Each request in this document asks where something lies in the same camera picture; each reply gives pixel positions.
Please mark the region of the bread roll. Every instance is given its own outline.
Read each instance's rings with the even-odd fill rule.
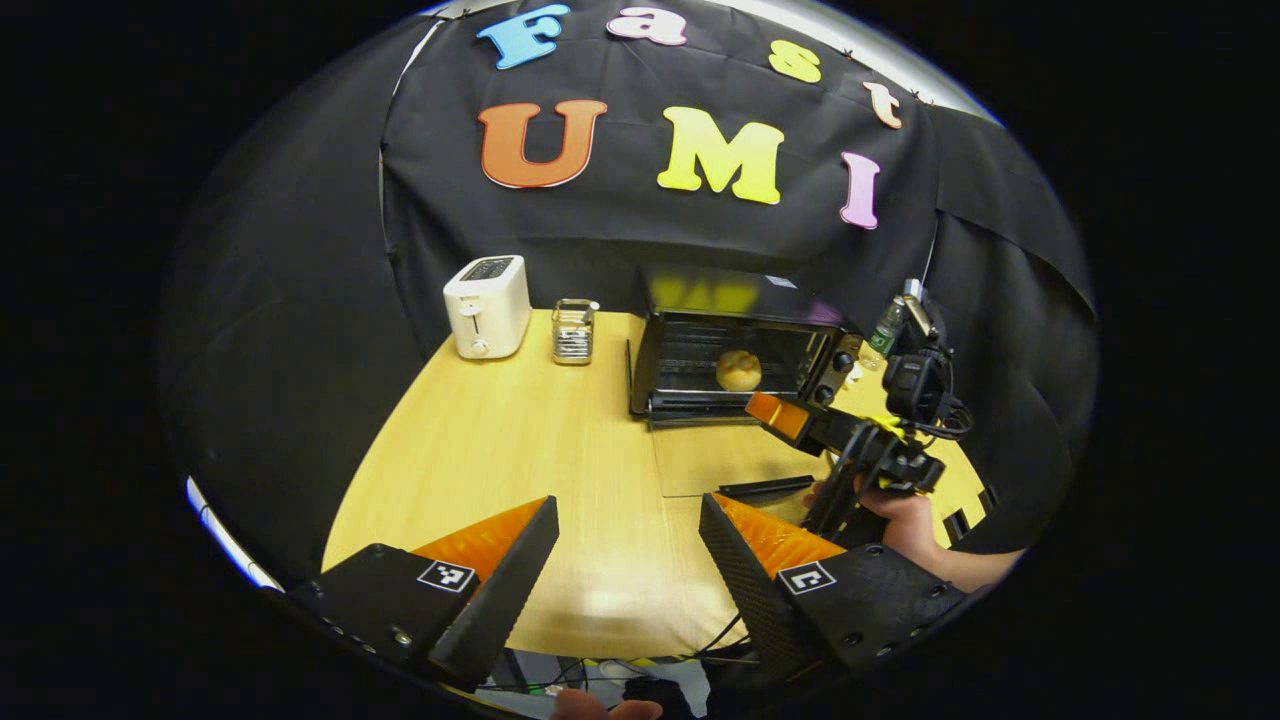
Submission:
[[[730,392],[750,392],[760,384],[760,359],[745,350],[730,350],[716,364],[716,382]]]

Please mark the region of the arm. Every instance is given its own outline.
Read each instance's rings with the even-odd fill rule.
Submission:
[[[814,486],[814,493],[819,487],[820,483]],[[813,496],[805,497],[805,506],[812,503]],[[964,592],[1000,582],[1025,552],[973,555],[940,546],[933,539],[933,502],[928,496],[899,497],[872,488],[863,496],[861,505],[888,520],[884,544]]]

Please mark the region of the human hand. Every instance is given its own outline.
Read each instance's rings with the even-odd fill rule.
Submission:
[[[861,489],[863,475],[854,478],[854,492]],[[814,497],[826,482],[813,484],[813,492],[804,497],[804,506],[813,507]],[[888,520],[881,542],[925,570],[934,571],[945,548],[933,537],[933,503],[923,495],[899,495],[870,487],[859,505]]]
[[[657,720],[660,716],[662,706],[648,700],[625,700],[605,711],[595,696],[575,688],[557,693],[552,710],[552,720]]]

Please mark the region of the pink letter i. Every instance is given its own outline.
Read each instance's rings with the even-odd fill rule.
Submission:
[[[876,229],[878,220],[872,211],[872,200],[876,195],[876,176],[879,165],[870,158],[863,158],[856,152],[841,152],[845,164],[849,165],[849,202],[841,208],[840,219],[851,225],[867,229]]]

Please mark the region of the plastic bottle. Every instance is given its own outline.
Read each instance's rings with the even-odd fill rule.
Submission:
[[[906,327],[906,301],[901,295],[895,295],[881,319],[876,323],[876,332],[863,343],[863,351],[858,363],[868,370],[876,370],[884,364],[884,357],[893,348],[893,342]]]

